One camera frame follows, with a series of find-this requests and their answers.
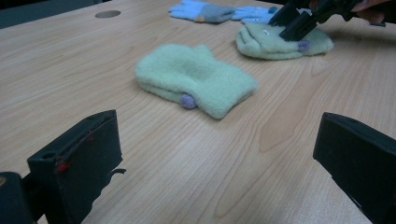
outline wood grain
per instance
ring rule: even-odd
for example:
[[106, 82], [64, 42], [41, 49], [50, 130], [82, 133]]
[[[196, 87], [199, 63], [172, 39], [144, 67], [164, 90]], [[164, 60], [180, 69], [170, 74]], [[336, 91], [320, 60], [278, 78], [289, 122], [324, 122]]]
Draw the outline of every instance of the wood grain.
[[[239, 21], [173, 19], [176, 3], [114, 0], [0, 30], [0, 170], [27, 175], [33, 153], [117, 109], [127, 173], [84, 223], [370, 223], [312, 153], [325, 111], [396, 137], [395, 26], [332, 17], [329, 53], [261, 61], [238, 53]], [[121, 14], [95, 18], [106, 10]], [[134, 66], [165, 43], [205, 44], [259, 88], [222, 120], [142, 91]]]

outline fabric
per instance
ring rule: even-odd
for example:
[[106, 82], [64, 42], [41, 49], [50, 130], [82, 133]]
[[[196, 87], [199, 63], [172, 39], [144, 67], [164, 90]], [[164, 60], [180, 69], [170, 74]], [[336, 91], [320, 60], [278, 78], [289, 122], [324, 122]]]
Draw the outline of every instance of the fabric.
[[196, 22], [222, 23], [234, 14], [234, 7], [221, 7], [207, 2], [182, 0], [169, 8], [171, 17]]
[[214, 119], [224, 118], [257, 88], [253, 77], [217, 61], [204, 45], [159, 46], [137, 63], [134, 74], [145, 91], [186, 108], [196, 104]]
[[277, 13], [277, 7], [237, 7], [231, 17], [233, 21], [268, 23]]
[[301, 41], [285, 41], [279, 34], [284, 27], [264, 23], [246, 23], [236, 34], [238, 50], [249, 57], [267, 60], [286, 60], [328, 52], [332, 40], [315, 28]]

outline circular hole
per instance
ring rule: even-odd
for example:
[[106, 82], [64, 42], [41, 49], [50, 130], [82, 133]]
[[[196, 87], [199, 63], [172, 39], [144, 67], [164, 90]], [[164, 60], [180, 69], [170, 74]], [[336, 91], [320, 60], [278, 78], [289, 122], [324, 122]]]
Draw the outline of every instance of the circular hole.
[[3, 176], [0, 176], [0, 186], [4, 185], [7, 182], [7, 179]]
[[116, 17], [120, 14], [121, 12], [118, 10], [109, 10], [109, 11], [99, 12], [95, 15], [95, 17], [99, 19], [106, 19], [106, 18]]
[[54, 156], [55, 156], [55, 153], [50, 152], [50, 153], [44, 154], [42, 158], [43, 158], [44, 160], [47, 160], [47, 159], [53, 158]]

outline wooden table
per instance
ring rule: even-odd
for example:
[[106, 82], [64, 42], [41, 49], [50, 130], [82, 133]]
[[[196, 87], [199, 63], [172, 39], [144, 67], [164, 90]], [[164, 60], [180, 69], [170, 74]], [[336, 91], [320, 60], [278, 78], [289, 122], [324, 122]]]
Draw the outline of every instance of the wooden table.
[[[40, 148], [117, 109], [127, 173], [85, 223], [370, 223], [312, 153], [326, 111], [396, 137], [396, 27], [332, 17], [327, 54], [261, 61], [237, 51], [241, 22], [173, 19], [176, 3], [114, 0], [0, 30], [0, 170], [27, 175]], [[95, 18], [107, 10], [121, 14]], [[134, 66], [165, 43], [205, 44], [259, 88], [222, 120], [147, 93]]]

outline hand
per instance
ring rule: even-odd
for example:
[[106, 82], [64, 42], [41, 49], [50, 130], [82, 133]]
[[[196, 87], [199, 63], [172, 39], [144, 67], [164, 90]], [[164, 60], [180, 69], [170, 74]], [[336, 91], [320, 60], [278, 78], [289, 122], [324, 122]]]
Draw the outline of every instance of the hand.
[[[352, 12], [356, 12], [356, 14], [362, 18], [367, 20], [370, 23], [381, 23], [385, 15], [381, 11], [372, 10], [369, 7], [388, 2], [389, 0], [362, 0], [356, 6], [352, 8]], [[309, 7], [314, 8], [318, 4], [318, 0], [312, 0], [309, 4]]]

